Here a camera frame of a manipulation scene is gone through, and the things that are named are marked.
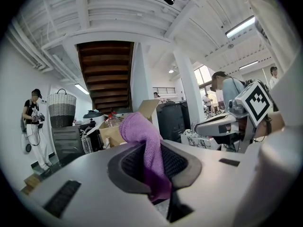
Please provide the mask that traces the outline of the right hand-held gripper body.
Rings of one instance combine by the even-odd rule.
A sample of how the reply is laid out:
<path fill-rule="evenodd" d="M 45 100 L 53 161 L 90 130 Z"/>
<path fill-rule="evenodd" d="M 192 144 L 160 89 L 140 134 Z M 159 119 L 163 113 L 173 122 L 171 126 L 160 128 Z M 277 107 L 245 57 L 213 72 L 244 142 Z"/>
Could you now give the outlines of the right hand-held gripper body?
<path fill-rule="evenodd" d="M 268 88 L 259 80 L 252 80 L 235 99 L 229 101 L 229 113 L 239 124 L 239 139 L 234 143 L 237 152 L 245 153 L 255 139 L 260 123 L 265 123 L 268 134 L 272 132 L 268 115 L 272 105 Z"/>

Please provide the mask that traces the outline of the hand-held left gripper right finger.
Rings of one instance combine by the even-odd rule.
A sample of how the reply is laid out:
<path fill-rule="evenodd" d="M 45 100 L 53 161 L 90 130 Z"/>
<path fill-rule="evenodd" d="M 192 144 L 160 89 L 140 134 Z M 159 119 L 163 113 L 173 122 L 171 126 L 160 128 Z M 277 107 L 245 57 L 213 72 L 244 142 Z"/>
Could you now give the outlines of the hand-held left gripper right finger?
<path fill-rule="evenodd" d="M 167 227 L 231 227 L 236 207 L 243 195 L 240 178 L 245 175 L 248 154 L 196 148 L 164 140 L 163 143 L 179 154 L 194 157 L 193 167 L 201 172 L 189 186 L 176 191 L 178 202 L 191 212 Z"/>

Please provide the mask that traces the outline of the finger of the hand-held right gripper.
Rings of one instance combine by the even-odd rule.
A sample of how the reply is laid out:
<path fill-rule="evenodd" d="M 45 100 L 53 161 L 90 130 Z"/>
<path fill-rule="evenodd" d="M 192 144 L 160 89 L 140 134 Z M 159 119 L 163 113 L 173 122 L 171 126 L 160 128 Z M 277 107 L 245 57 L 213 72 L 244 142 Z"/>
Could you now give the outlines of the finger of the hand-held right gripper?
<path fill-rule="evenodd" d="M 237 141 L 237 119 L 230 113 L 222 113 L 198 123 L 195 133 L 214 138 L 218 144 L 233 144 Z"/>

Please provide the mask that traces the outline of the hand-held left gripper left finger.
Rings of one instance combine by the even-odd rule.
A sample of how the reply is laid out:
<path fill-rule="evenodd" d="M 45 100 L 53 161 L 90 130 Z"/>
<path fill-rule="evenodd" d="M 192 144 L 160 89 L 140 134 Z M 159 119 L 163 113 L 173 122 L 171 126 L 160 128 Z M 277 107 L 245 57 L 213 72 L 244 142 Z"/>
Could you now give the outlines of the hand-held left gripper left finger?
<path fill-rule="evenodd" d="M 143 144 L 83 155 L 30 194 L 56 227 L 165 227 L 166 218 L 140 181 Z"/>

